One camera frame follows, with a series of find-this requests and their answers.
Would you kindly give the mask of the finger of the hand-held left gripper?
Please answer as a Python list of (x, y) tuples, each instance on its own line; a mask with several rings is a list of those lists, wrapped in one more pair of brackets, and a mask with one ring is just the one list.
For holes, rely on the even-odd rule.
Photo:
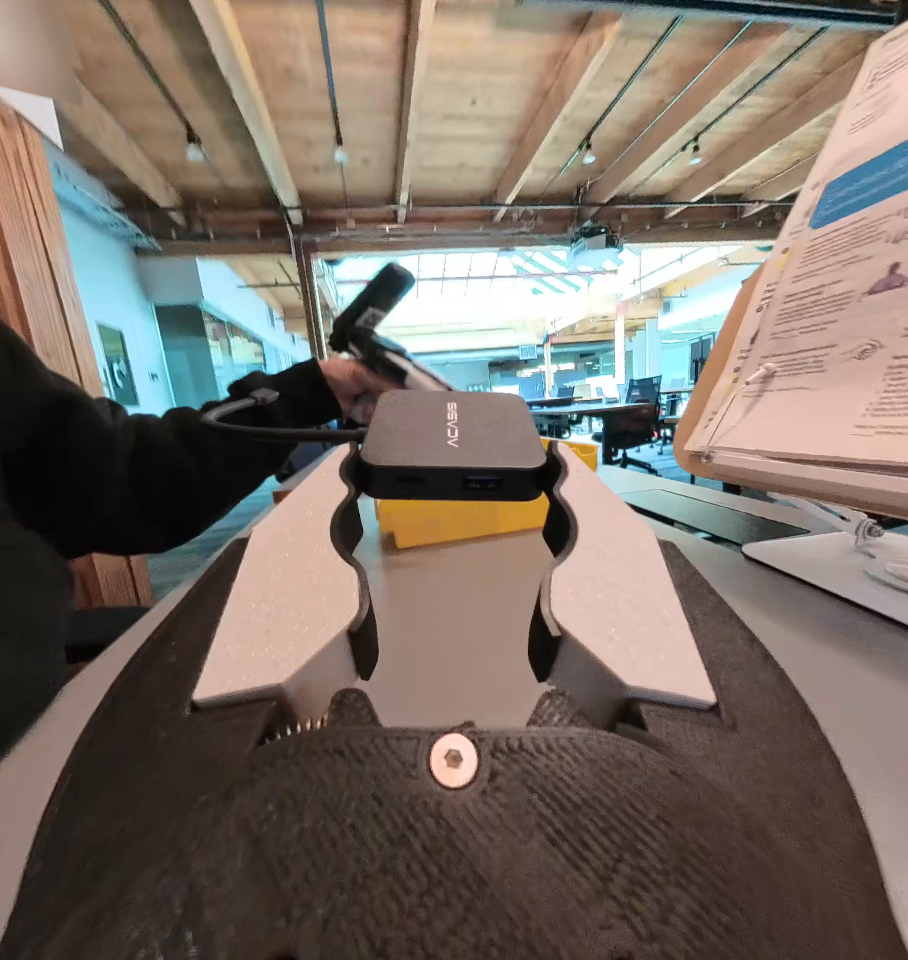
[(379, 353), (380, 376), (398, 389), (423, 392), (452, 392), (454, 387), (436, 371), (399, 349)]

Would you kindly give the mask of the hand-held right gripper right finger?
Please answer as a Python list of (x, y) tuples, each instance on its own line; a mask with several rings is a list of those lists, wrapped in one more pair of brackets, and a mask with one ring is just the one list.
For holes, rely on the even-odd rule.
[(717, 693), (656, 534), (566, 444), (546, 455), (552, 560), (529, 632), (534, 677), (600, 729), (639, 704), (710, 712)]

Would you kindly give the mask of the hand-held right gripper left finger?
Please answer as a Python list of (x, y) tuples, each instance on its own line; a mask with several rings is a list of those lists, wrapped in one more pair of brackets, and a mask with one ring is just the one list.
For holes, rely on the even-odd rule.
[(200, 670), (192, 704), (256, 701), (298, 724), (322, 719), (379, 659), (356, 444), (336, 447), (252, 529)]

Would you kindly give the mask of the black usb hub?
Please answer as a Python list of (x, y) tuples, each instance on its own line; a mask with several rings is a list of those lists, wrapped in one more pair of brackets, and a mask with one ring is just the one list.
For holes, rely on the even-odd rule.
[(380, 500), (528, 502), (543, 493), (547, 463), (518, 395), (391, 390), (377, 401), (355, 477)]

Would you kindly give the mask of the yellow plastic bin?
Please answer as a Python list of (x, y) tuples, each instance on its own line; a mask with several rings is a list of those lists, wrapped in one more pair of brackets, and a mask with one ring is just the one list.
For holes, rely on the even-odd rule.
[(549, 500), (542, 495), (524, 502), (424, 500), (374, 501), (383, 535), (398, 549), (440, 546), (542, 530)]

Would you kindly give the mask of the person's left forearm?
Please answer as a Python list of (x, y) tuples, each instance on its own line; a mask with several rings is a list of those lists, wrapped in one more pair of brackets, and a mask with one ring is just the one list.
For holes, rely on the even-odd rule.
[(182, 546), (275, 473), (280, 445), (207, 426), (202, 412), (126, 414), (65, 390), (43, 429), (52, 478), (37, 526), (67, 558)]

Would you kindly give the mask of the wooden office desk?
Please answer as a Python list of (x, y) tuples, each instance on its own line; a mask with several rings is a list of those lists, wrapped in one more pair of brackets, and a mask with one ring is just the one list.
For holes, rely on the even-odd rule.
[(629, 455), (630, 450), (638, 449), (656, 439), (659, 428), (659, 408), (656, 403), (583, 401), (550, 406), (529, 405), (529, 409), (541, 435), (557, 440), (567, 439), (570, 428), (575, 423), (599, 420), (602, 426), (599, 465), (624, 470), (634, 468), (652, 476), (659, 476), (649, 462)]

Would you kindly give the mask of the black office chair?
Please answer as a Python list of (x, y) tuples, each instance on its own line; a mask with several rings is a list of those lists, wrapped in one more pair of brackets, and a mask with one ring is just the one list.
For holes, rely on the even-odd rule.
[(618, 466), (640, 470), (654, 477), (659, 477), (658, 470), (649, 462), (639, 460), (629, 454), (630, 450), (639, 449), (643, 445), (650, 445), (658, 439), (660, 432), (660, 386), (661, 376), (632, 378), (628, 383), (627, 405), (642, 407), (642, 410), (632, 413), (629, 426), (624, 436), (621, 457)]

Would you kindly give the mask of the ceiling projector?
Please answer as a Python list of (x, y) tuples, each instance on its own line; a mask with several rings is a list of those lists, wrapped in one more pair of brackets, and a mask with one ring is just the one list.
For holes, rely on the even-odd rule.
[(616, 230), (587, 222), (573, 237), (565, 263), (575, 272), (613, 270), (622, 265), (623, 250), (622, 236)]

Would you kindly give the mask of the person's upper body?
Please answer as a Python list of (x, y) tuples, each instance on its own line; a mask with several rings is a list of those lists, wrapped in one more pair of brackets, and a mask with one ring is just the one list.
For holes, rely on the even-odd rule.
[(68, 559), (115, 549), (92, 534), (95, 493), (160, 424), (53, 373), (0, 321), (0, 759), (64, 683), (74, 609)]

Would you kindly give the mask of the printed instruction paper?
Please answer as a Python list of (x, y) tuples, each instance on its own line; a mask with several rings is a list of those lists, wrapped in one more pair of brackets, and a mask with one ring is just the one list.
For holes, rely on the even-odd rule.
[(686, 447), (908, 472), (908, 21), (868, 49)]

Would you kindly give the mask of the wooden pillar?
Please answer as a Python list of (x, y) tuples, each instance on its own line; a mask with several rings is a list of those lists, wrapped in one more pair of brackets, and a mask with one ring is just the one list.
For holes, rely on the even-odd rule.
[(0, 321), (55, 373), (103, 396), (40, 132), (1, 98)]

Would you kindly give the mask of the dark wall poster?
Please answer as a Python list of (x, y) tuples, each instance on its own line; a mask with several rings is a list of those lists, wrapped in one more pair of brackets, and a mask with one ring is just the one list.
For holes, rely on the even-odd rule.
[(98, 323), (103, 363), (101, 384), (110, 398), (124, 407), (138, 407), (139, 397), (122, 330)]

